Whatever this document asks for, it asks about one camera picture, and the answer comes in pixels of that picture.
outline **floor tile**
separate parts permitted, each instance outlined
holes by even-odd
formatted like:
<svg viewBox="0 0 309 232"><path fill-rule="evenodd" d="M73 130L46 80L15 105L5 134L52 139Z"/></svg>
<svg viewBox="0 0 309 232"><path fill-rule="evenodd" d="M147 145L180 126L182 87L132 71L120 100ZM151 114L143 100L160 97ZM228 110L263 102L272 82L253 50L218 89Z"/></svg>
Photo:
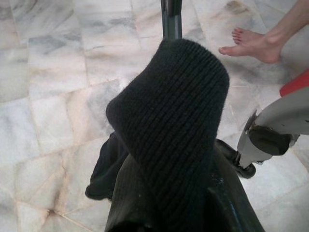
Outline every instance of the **floor tile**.
<svg viewBox="0 0 309 232"><path fill-rule="evenodd" d="M71 0L11 0L11 5L22 40L79 26Z"/></svg>
<svg viewBox="0 0 309 232"><path fill-rule="evenodd" d="M297 0L255 0L256 3L263 2L271 6L272 8L279 10L283 13L287 13L297 2Z"/></svg>
<svg viewBox="0 0 309 232"><path fill-rule="evenodd" d="M26 48L0 50L0 102L28 96L27 61Z"/></svg>
<svg viewBox="0 0 309 232"><path fill-rule="evenodd" d="M0 14L0 49L19 47L19 37L12 15L10 0L0 2Z"/></svg>
<svg viewBox="0 0 309 232"><path fill-rule="evenodd" d="M39 232L49 214L48 210L39 209L23 202L17 203L17 210L21 232Z"/></svg>
<svg viewBox="0 0 309 232"><path fill-rule="evenodd" d="M79 31L30 39L29 80L32 99L86 87L86 67Z"/></svg>
<svg viewBox="0 0 309 232"><path fill-rule="evenodd" d="M108 200L95 201L92 206L68 213L66 216L93 232L102 232L105 230L110 207L111 202Z"/></svg>
<svg viewBox="0 0 309 232"><path fill-rule="evenodd" d="M74 144L73 130L63 96L36 100L32 108L43 154L59 151Z"/></svg>
<svg viewBox="0 0 309 232"><path fill-rule="evenodd" d="M254 177L240 179L254 210L262 209L309 181L308 171L291 150L255 167Z"/></svg>
<svg viewBox="0 0 309 232"><path fill-rule="evenodd" d="M27 99L0 104L0 125L1 166L15 165L40 154Z"/></svg>
<svg viewBox="0 0 309 232"><path fill-rule="evenodd" d="M223 108L217 138L222 139L239 131L234 113L229 102Z"/></svg>
<svg viewBox="0 0 309 232"><path fill-rule="evenodd" d="M60 154L29 159L16 167L16 199L35 207L59 211L65 170Z"/></svg>
<svg viewBox="0 0 309 232"><path fill-rule="evenodd" d="M132 11L141 38L162 36L161 2L156 0L132 0Z"/></svg>
<svg viewBox="0 0 309 232"><path fill-rule="evenodd" d="M95 139L61 153L65 176L57 208L64 214L96 203L85 196L85 190L90 184L90 176L100 149L107 139L108 137Z"/></svg>
<svg viewBox="0 0 309 232"><path fill-rule="evenodd" d="M86 52L87 72L92 85L112 80L128 84L150 62L155 51L132 47L110 46Z"/></svg>
<svg viewBox="0 0 309 232"><path fill-rule="evenodd" d="M107 46L140 47L131 12L86 14L79 21L86 51Z"/></svg>
<svg viewBox="0 0 309 232"><path fill-rule="evenodd" d="M119 92L120 83L115 80L66 96L76 144L109 136L113 129L108 123L105 110Z"/></svg>
<svg viewBox="0 0 309 232"><path fill-rule="evenodd" d="M0 229L6 232L16 232L18 221L16 204L12 196L0 189Z"/></svg>
<svg viewBox="0 0 309 232"><path fill-rule="evenodd" d="M16 199L59 215L91 206L84 191L106 138L20 163Z"/></svg>
<svg viewBox="0 0 309 232"><path fill-rule="evenodd" d="M261 110L280 98L282 85L250 85L249 91L253 98L259 103Z"/></svg>
<svg viewBox="0 0 309 232"><path fill-rule="evenodd" d="M293 149L309 150L309 135L301 135L294 144Z"/></svg>
<svg viewBox="0 0 309 232"><path fill-rule="evenodd" d="M261 112L261 107L254 99L252 92L245 86L230 87L227 95L227 102L231 104L238 130L240 131L242 131L247 120L255 110Z"/></svg>
<svg viewBox="0 0 309 232"><path fill-rule="evenodd" d="M265 231L307 232L309 227L308 194L309 184L306 184L257 211L257 216Z"/></svg>
<svg viewBox="0 0 309 232"><path fill-rule="evenodd" d="M273 27L275 27L284 17L284 12L271 7L269 1L263 2L262 0L256 0L255 3L268 30L273 29Z"/></svg>
<svg viewBox="0 0 309 232"><path fill-rule="evenodd" d="M74 231L74 232L90 232L90 230L79 226L66 218L49 212L49 215L42 226L40 232L55 232L55 231Z"/></svg>
<svg viewBox="0 0 309 232"><path fill-rule="evenodd" d="M5 190L11 196L15 196L15 165L0 167L0 189Z"/></svg>
<svg viewBox="0 0 309 232"><path fill-rule="evenodd" d="M293 151L309 172L309 149L307 150L293 149Z"/></svg>
<svg viewBox="0 0 309 232"><path fill-rule="evenodd" d="M73 0L78 14L110 13L131 11L129 0Z"/></svg>
<svg viewBox="0 0 309 232"><path fill-rule="evenodd" d="M151 53L141 51L132 13L84 15L80 21L91 85L132 80L148 64Z"/></svg>

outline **human leg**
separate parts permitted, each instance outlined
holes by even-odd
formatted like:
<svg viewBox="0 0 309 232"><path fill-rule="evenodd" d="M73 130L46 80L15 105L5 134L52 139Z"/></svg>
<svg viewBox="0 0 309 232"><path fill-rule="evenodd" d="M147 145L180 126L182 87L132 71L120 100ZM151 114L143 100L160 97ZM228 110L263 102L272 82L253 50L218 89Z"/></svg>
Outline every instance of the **human leg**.
<svg viewBox="0 0 309 232"><path fill-rule="evenodd" d="M285 43L309 24L309 0L298 0L294 7L267 34L236 28L233 47L222 47L219 52L233 57L252 56L264 63L276 63Z"/></svg>

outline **black cloth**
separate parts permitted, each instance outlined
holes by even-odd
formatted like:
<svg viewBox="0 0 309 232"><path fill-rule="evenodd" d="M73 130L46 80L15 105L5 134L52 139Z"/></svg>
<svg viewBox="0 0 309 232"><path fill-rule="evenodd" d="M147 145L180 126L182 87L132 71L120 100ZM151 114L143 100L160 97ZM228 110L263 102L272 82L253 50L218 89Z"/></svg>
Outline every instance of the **black cloth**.
<svg viewBox="0 0 309 232"><path fill-rule="evenodd" d="M85 192L86 196L94 200L112 200L118 171L127 156L128 152L115 133L112 133L100 150L99 159L90 177L90 185Z"/></svg>
<svg viewBox="0 0 309 232"><path fill-rule="evenodd" d="M187 40L163 41L146 69L107 107L117 138L139 169L145 195L156 206L156 231L207 228L207 187L228 83L225 68L205 48ZM96 195L92 186L88 196ZM115 197L129 201L124 191Z"/></svg>
<svg viewBox="0 0 309 232"><path fill-rule="evenodd" d="M99 160L114 160L121 157L125 149L113 133L102 146ZM106 232L164 232L162 215L154 202L136 161L126 152L126 160L119 170L113 168L98 169L101 186L105 181L113 186L112 206L109 213ZM252 209L246 193L234 169L215 146L211 171L207 180L204 205L204 231L206 232L265 232ZM92 189L92 199L103 199L102 188Z"/></svg>

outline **black ribbed fabric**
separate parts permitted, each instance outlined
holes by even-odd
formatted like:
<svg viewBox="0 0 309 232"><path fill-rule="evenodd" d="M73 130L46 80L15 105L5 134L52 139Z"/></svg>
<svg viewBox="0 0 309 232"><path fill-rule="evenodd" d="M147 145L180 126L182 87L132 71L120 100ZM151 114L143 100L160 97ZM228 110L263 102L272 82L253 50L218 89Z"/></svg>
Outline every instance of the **black ribbed fabric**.
<svg viewBox="0 0 309 232"><path fill-rule="evenodd" d="M169 232L203 231L206 180L228 83L225 68L205 48L163 41L107 107Z"/></svg>

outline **red object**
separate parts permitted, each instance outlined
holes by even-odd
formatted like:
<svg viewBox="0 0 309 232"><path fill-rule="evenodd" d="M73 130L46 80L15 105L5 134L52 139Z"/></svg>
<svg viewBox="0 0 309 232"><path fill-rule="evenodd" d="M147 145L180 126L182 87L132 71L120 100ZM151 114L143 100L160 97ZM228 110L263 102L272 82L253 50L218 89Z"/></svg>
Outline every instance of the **red object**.
<svg viewBox="0 0 309 232"><path fill-rule="evenodd" d="M304 87L309 87L309 69L305 70L302 74L300 74L293 81L283 86L280 89L280 95L281 97L283 97L289 93L293 93Z"/></svg>

